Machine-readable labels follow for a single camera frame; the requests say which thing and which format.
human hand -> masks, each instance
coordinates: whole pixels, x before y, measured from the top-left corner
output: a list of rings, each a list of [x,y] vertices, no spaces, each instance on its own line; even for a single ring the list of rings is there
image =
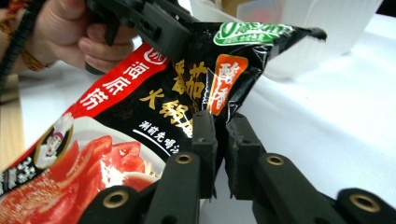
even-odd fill
[[[47,0],[25,47],[42,63],[62,60],[81,69],[88,63],[107,72],[131,53],[136,29],[121,26],[110,47],[106,25],[91,19],[84,0]]]

finger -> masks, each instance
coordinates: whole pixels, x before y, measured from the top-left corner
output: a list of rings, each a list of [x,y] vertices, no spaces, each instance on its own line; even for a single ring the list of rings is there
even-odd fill
[[[91,24],[87,28],[88,38],[92,41],[99,43],[106,43],[105,32],[106,32],[106,26],[103,23]]]
[[[81,52],[79,46],[76,45],[50,45],[53,49],[56,49],[56,55],[62,59],[63,62],[73,65],[75,67],[84,69],[85,67],[85,54]]]
[[[56,16],[69,21],[79,19],[85,12],[84,0],[51,0],[49,7]]]
[[[85,62],[91,67],[106,73],[114,68],[120,61],[106,61],[94,58],[91,55],[85,55]]]
[[[128,56],[134,49],[132,40],[125,44],[108,46],[106,43],[95,42],[87,37],[82,37],[78,46],[87,55],[107,61],[120,61]]]
[[[128,41],[131,41],[132,38],[137,36],[137,29],[127,27],[127,26],[121,26],[119,31],[117,32],[116,38],[114,40],[115,44],[122,44],[126,43]]]

metal screw hole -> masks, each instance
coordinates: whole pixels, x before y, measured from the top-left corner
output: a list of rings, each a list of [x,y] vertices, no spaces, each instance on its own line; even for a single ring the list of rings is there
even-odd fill
[[[176,157],[176,162],[179,164],[187,164],[192,161],[192,157],[190,155],[184,154],[184,155],[179,155]]]
[[[374,199],[363,194],[352,194],[349,196],[349,200],[352,201],[355,206],[366,212],[376,213],[381,210],[381,207]]]
[[[278,156],[269,156],[267,157],[267,161],[273,165],[283,165],[285,161]]]
[[[103,206],[106,208],[117,208],[128,201],[129,194],[125,190],[111,192],[103,199]]]

